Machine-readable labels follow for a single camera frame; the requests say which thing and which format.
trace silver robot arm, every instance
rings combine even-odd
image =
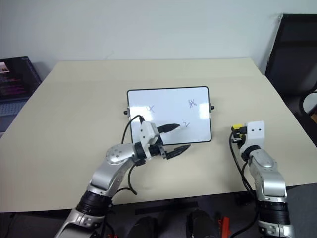
[[[173,158],[190,146],[180,146],[172,152],[166,152],[159,134],[172,131],[180,125],[167,124],[157,128],[154,123],[143,118],[140,121],[140,142],[117,144],[107,151],[105,160],[94,172],[80,202],[71,210],[55,238],[99,238],[96,229],[101,226],[112,206],[112,198],[127,170],[133,165],[145,164],[146,159],[155,155]]]
[[[295,238],[284,178],[277,169],[276,160],[264,150],[264,122],[234,125],[232,132],[232,142],[238,143],[241,157],[248,162],[255,180],[260,232],[264,237]]]

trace office chair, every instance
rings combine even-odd
[[[265,75],[317,147],[317,124],[303,107],[317,89],[317,14],[283,15]]]

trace laptop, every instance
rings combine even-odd
[[[0,132],[5,132],[41,84],[27,56],[0,59]]]

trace whiteboard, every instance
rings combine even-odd
[[[211,140],[211,117],[208,87],[129,90],[130,118],[141,115],[157,127],[177,123],[180,126],[162,133],[164,145]],[[131,122],[132,142],[140,141],[140,120]]]

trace table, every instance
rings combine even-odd
[[[317,182],[317,148],[249,58],[65,61],[0,139],[0,210],[76,206],[108,148],[120,142],[127,90],[186,86],[209,87],[212,141],[136,167],[138,195],[123,191],[115,204],[244,190],[228,136],[232,124],[253,120],[265,121],[265,148],[287,185]]]

